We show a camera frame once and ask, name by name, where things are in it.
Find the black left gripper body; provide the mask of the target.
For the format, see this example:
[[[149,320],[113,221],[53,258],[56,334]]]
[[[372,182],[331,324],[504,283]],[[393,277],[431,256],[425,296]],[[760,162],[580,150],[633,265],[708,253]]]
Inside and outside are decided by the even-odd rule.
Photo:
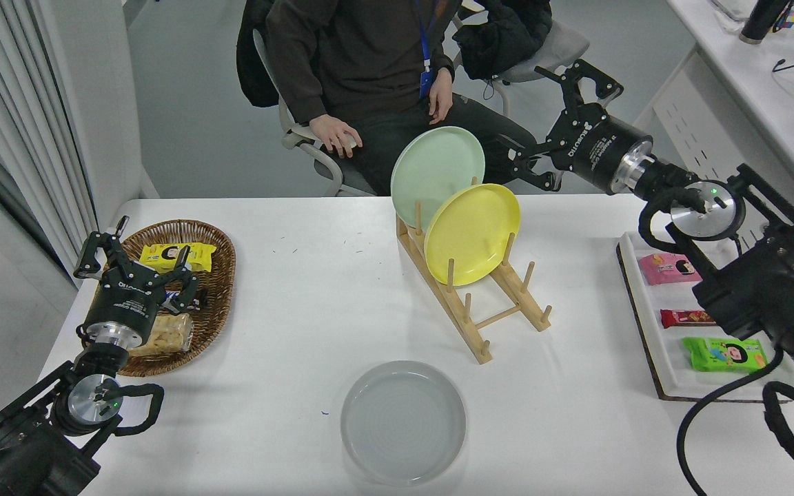
[[[146,279],[123,280],[118,273],[104,274],[86,316],[85,330],[114,323],[133,331],[150,331],[165,299],[166,290],[149,286]]]

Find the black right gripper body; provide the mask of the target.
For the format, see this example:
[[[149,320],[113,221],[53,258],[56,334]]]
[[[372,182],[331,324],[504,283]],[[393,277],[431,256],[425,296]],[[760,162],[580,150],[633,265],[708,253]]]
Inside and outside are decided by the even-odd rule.
[[[650,136],[604,110],[567,113],[553,126],[553,165],[571,172],[603,192],[631,189],[650,159]]]

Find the person's left hand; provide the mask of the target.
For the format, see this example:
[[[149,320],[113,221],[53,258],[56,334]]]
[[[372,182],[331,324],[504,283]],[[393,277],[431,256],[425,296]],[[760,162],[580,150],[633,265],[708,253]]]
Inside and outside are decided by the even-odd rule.
[[[453,107],[453,73],[447,67],[441,67],[431,84],[429,97],[429,125],[437,125],[445,121]]]

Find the person's right hand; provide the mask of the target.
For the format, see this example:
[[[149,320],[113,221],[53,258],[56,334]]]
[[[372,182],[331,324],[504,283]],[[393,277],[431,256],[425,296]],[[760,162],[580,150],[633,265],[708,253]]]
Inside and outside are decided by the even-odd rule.
[[[356,148],[363,147],[359,133],[343,120],[331,115],[321,115],[309,120],[309,128],[330,154],[350,159]]]

